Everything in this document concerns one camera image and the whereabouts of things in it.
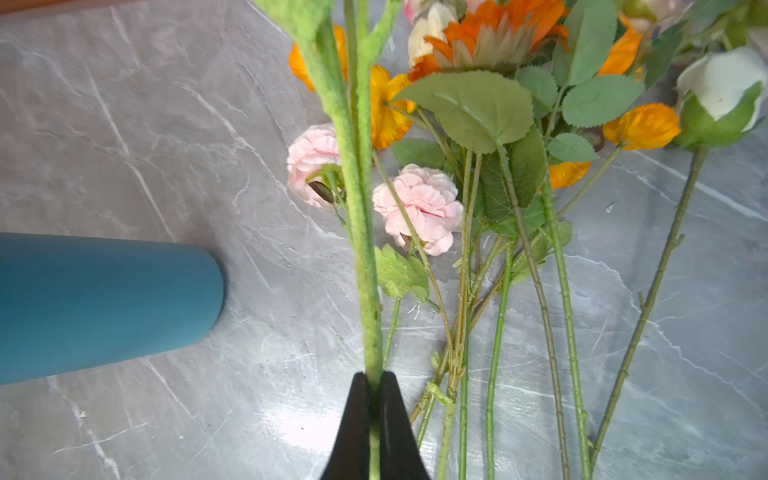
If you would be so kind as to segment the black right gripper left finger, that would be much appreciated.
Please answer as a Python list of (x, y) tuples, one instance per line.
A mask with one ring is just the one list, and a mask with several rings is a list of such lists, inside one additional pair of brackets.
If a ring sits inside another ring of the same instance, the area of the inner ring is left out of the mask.
[(367, 377), (353, 376), (334, 446), (321, 480), (367, 480), (370, 468), (371, 398)]

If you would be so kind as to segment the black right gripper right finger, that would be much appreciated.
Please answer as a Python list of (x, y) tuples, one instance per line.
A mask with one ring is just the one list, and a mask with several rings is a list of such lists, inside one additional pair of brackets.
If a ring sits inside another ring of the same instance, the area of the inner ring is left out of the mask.
[(385, 371), (379, 395), (380, 478), (429, 480), (393, 372)]

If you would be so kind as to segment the pink peony flower stem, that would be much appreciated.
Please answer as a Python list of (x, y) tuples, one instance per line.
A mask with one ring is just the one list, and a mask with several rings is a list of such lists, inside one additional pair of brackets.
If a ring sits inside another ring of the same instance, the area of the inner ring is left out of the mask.
[[(390, 148), (400, 163), (398, 173), (373, 190), (373, 209), (380, 214), (393, 243), (375, 249), (380, 293), (395, 301), (382, 360), (390, 355), (399, 325), (402, 299), (412, 295), (442, 314), (434, 303), (432, 267), (428, 258), (449, 251), (459, 231), (463, 206), (440, 147), (427, 140), (408, 139), (412, 122), (374, 125), (372, 146)], [(313, 125), (289, 146), (288, 187), (305, 203), (322, 208), (342, 207), (346, 195), (341, 173), (341, 151), (331, 123)]]

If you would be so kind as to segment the teal ceramic vase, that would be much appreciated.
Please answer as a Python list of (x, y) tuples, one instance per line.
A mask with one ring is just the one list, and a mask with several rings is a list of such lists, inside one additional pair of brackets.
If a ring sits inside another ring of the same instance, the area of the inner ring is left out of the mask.
[(1, 382), (193, 345), (225, 293), (219, 263), (194, 245), (4, 233)]

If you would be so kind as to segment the orange gerbera flower stem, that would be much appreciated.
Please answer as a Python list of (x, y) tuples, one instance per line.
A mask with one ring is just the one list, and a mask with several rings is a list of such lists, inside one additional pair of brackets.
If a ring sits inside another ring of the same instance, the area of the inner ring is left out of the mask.
[(469, 347), (486, 306), (506, 304), (515, 274), (540, 278), (541, 262), (560, 253), (564, 230), (553, 206), (547, 146), (564, 87), (552, 54), (575, 35), (563, 1), (462, 1), (461, 17), (430, 27), (433, 11), (413, 26), (409, 86), (399, 101), (433, 136), (459, 192), (462, 220), (458, 311), (434, 379), (412, 417), (427, 426), (444, 408), (437, 466), (468, 446)]

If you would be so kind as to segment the white rose flower stem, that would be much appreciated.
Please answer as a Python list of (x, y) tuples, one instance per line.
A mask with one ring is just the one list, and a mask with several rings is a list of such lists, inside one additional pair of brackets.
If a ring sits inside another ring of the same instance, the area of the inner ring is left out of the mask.
[(692, 160), (648, 295), (638, 297), (641, 314), (593, 443), (591, 467), (597, 466), (637, 347), (655, 309), (671, 256), (685, 239), (683, 221), (707, 156), (713, 149), (738, 142), (758, 124), (761, 105), (767, 97), (767, 65), (757, 51), (746, 46), (708, 54), (682, 71), (676, 80), (676, 90), (681, 128), (676, 142), (692, 152)]

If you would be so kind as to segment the pink carnation flower stem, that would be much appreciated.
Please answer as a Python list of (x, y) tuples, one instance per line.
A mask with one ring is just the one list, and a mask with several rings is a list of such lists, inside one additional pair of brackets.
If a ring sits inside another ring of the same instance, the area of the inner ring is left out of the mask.
[[(460, 2), (409, 1), (405, 13), (414, 26), (425, 12), (433, 11), (435, 16), (430, 27), (437, 29), (442, 20), (462, 16)], [(590, 466), (593, 443), (587, 432), (588, 414), (584, 406), (576, 325), (563, 252), (570, 228), (561, 220), (561, 213), (554, 204), (554, 193), (577, 183), (588, 173), (595, 151), (585, 136), (586, 130), (600, 128), (605, 138), (619, 149), (642, 150), (667, 146), (679, 135), (680, 125), (670, 107), (638, 104), (638, 98), (652, 79), (648, 55), (644, 52), (646, 36), (635, 24), (639, 20), (654, 21), (653, 6), (616, 1), (565, 3), (570, 12), (567, 24), (575, 35), (566, 49), (556, 49), (552, 54), (552, 74), (565, 91), (547, 146), (553, 206), (563, 226), (565, 241), (560, 253), (548, 256), (555, 259), (561, 287), (581, 474), (590, 478), (593, 474)], [(413, 41), (410, 35), (408, 51), (414, 47), (431, 51), (430, 45)]]

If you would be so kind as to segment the yellow ranunculus flower stem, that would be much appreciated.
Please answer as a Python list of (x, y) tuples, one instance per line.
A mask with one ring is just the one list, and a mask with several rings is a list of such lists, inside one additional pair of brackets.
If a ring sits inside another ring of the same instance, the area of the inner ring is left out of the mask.
[[(344, 55), (346, 53), (345, 30), (343, 27), (334, 24), (333, 28), (337, 50), (340, 55)], [(310, 80), (307, 67), (296, 43), (294, 43), (289, 56), (289, 65), (293, 74), (303, 81), (310, 91), (317, 93)], [(372, 127), (374, 125), (398, 125), (403, 124), (407, 120), (412, 122), (409, 116), (415, 109), (414, 103), (409, 101), (399, 101), (396, 98), (405, 87), (409, 86), (409, 84), (410, 81), (407, 76), (391, 76), (386, 69), (374, 64), (371, 70)], [(377, 162), (380, 151), (374, 149), (372, 165)]]

